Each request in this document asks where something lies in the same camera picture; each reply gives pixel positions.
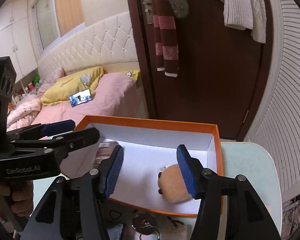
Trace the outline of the person's left hand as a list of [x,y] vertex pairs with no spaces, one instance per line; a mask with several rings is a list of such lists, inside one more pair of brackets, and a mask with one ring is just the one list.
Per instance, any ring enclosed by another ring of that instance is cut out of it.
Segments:
[[27,217],[33,212],[33,189],[33,181],[31,180],[12,191],[7,185],[0,183],[0,196],[6,197],[11,194],[14,202],[11,206],[12,212],[19,217]]

